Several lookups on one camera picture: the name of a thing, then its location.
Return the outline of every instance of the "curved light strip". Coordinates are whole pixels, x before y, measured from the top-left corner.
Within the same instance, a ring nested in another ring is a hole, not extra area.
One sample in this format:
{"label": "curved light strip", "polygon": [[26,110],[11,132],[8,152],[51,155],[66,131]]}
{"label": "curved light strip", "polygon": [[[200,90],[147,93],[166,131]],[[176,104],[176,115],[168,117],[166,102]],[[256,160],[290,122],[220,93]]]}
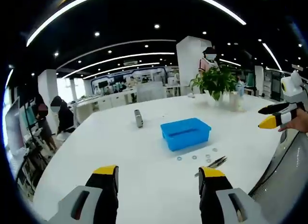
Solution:
{"label": "curved light strip", "polygon": [[85,67],[82,67],[81,69],[78,69],[76,71],[73,71],[69,74],[67,74],[66,76],[63,76],[62,78],[66,78],[66,77],[69,77],[79,71],[82,71],[84,69],[87,69],[89,67],[92,67],[92,66],[95,66],[95,65],[98,65],[98,64],[103,64],[103,63],[107,63],[107,62],[110,62],[110,61],[113,61],[113,60],[117,60],[117,59],[125,59],[125,58],[131,58],[131,57],[136,57],[136,56],[145,56],[145,55],[156,55],[156,54],[174,54],[173,52],[156,52],[156,53],[142,53],[142,54],[130,54],[130,55],[125,55],[125,56],[120,56],[120,57],[116,57],[116,58],[112,58],[112,59],[106,59],[106,60],[103,60],[103,61],[100,61],[100,62],[97,62],[97,63],[94,63],[94,64],[90,64],[88,66],[85,66]]}
{"label": "curved light strip", "polygon": [[273,52],[271,52],[270,48],[266,45],[266,43],[262,43],[263,46],[265,47],[265,49],[269,52],[269,54],[271,55],[271,57],[273,58],[273,60],[275,61],[275,63],[277,64],[277,67],[279,68],[280,71],[282,71],[277,59],[275,58]]}
{"label": "curved light strip", "polygon": [[223,12],[227,13],[228,15],[230,15],[232,18],[234,18],[236,21],[238,21],[240,24],[242,25],[246,25],[246,22],[241,19],[239,16],[237,16],[235,13],[233,13],[231,10],[229,10],[228,8],[224,7],[223,5],[219,4],[218,2],[214,1],[214,0],[202,0],[205,1],[213,6],[215,6],[216,8],[222,10]]}
{"label": "curved light strip", "polygon": [[[64,6],[63,8],[61,8],[60,10],[58,10],[56,13],[54,13],[52,16],[50,16],[42,25],[40,25],[38,27],[38,29],[36,31],[33,32],[33,34],[29,37],[26,46],[29,46],[29,44],[35,39],[35,37],[45,28],[47,27],[53,20],[55,20],[57,17],[59,17],[60,15],[64,14],[65,12],[67,12],[68,10],[72,9],[73,7],[85,2],[88,0],[75,0],[69,4],[67,4],[66,6]],[[214,0],[202,0],[205,1],[213,6],[215,6],[216,8],[222,10],[223,12],[227,13],[228,15],[230,15],[232,18],[234,18],[235,20],[237,20],[240,24],[242,25],[246,25],[246,22],[241,19],[239,16],[237,16],[235,13],[233,13],[232,11],[230,11],[228,8],[224,7],[223,5],[219,4],[218,2],[214,1]]]}
{"label": "curved light strip", "polygon": [[97,76],[97,75],[100,75],[100,74],[103,74],[103,73],[106,73],[106,72],[115,71],[115,70],[121,70],[121,69],[129,68],[129,67],[147,66],[147,65],[156,65],[156,64],[160,64],[160,63],[157,62],[157,63],[148,63],[148,64],[135,64],[135,65],[130,65],[130,66],[117,67],[117,68],[113,68],[113,69],[110,69],[110,70],[107,70],[107,71],[102,71],[102,72],[99,72],[99,73],[96,73],[96,74],[87,76],[87,77],[85,77],[85,78],[83,78],[83,79],[88,79],[88,78],[90,78],[90,77]]}
{"label": "curved light strip", "polygon": [[14,71],[14,68],[12,68],[12,70],[10,71],[9,75],[8,75],[8,78],[6,79],[6,83],[5,83],[5,88],[8,86],[9,84],[9,81],[10,81],[10,78],[13,74],[13,71]]}
{"label": "curved light strip", "polygon": [[60,15],[64,14],[65,12],[67,12],[68,10],[72,9],[73,7],[85,2],[87,0],[75,0],[69,4],[67,4],[66,6],[64,6],[63,8],[61,8],[60,10],[58,10],[56,13],[54,13],[52,16],[50,16],[42,25],[39,26],[39,28],[34,31],[34,33],[30,36],[30,38],[27,41],[27,46],[29,46],[29,44],[35,39],[35,37],[46,27],[48,26],[53,20],[55,20],[57,17],[59,17]]}
{"label": "curved light strip", "polygon": [[229,63],[229,64],[234,64],[234,65],[237,65],[237,66],[241,66],[240,64],[237,64],[237,63],[234,63],[234,62],[231,62],[231,61],[228,61],[228,60],[224,60],[224,59],[219,59],[220,61],[223,61],[223,62],[226,62],[226,63]]}
{"label": "curved light strip", "polygon": [[128,42],[121,42],[121,43],[117,43],[117,44],[112,44],[112,45],[109,45],[109,46],[101,47],[101,48],[95,49],[93,51],[84,53],[84,54],[82,54],[80,56],[77,56],[76,58],[67,61],[65,64],[62,64],[56,70],[58,70],[59,68],[65,66],[68,63],[71,63],[71,62],[73,62],[73,61],[75,61],[77,59],[80,59],[81,57],[83,57],[85,55],[88,55],[88,54],[91,54],[91,53],[94,53],[94,52],[98,52],[98,51],[101,51],[101,50],[104,50],[104,49],[107,49],[107,48],[116,47],[116,46],[125,45],[125,44],[130,44],[130,43],[153,42],[153,41],[158,41],[158,42],[176,42],[176,40],[135,40],[135,41],[128,41]]}

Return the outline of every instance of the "blue container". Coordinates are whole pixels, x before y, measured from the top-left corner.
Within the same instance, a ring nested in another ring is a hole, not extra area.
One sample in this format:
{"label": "blue container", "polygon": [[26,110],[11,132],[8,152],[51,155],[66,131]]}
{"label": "blue container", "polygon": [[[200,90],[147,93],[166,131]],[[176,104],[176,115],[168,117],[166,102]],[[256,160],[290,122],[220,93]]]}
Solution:
{"label": "blue container", "polygon": [[208,141],[212,128],[197,118],[162,124],[163,138],[171,151]]}

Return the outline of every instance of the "person wearing mask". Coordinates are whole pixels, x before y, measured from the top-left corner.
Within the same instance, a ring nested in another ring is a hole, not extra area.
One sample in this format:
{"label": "person wearing mask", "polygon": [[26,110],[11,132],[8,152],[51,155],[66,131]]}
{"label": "person wearing mask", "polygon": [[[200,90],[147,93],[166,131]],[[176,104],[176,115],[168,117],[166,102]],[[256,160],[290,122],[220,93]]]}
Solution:
{"label": "person wearing mask", "polygon": [[49,124],[46,120],[46,116],[48,114],[48,108],[44,103],[42,96],[37,93],[34,98],[35,104],[33,106],[34,115],[38,121],[38,127],[42,128],[40,136],[46,142],[49,149],[52,152],[57,150],[57,146],[52,138],[52,132],[50,130]]}
{"label": "person wearing mask", "polygon": [[72,133],[75,130],[74,114],[67,107],[67,103],[61,97],[56,96],[51,102],[51,109],[53,112],[58,112],[59,127],[57,135],[62,132]]}

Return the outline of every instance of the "white table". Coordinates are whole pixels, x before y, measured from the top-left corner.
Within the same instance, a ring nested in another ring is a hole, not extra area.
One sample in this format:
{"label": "white table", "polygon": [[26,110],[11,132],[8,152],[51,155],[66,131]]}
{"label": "white table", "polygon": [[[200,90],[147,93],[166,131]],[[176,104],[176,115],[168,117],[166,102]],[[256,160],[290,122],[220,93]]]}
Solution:
{"label": "white table", "polygon": [[[226,155],[219,167],[233,187],[249,192],[267,168],[279,142],[277,130],[263,130],[266,117],[257,111],[271,102],[244,95],[244,113],[214,105],[208,94],[172,97],[93,113],[66,140],[47,166],[37,186],[33,207],[49,220],[58,201],[92,172],[119,166],[117,224],[201,223],[198,167]],[[144,127],[137,128],[139,109]],[[212,127],[207,144],[171,152],[160,124],[197,117]]]}

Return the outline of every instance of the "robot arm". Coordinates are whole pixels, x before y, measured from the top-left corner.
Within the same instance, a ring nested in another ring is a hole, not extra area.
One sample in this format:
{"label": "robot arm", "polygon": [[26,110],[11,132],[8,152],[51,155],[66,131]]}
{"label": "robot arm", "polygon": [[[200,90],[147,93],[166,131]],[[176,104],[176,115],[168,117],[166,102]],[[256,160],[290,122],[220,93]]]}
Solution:
{"label": "robot arm", "polygon": [[259,110],[260,114],[272,114],[259,124],[262,129],[274,129],[296,118],[298,108],[308,110],[308,86],[305,86],[299,73],[281,79],[285,102],[269,105]]}

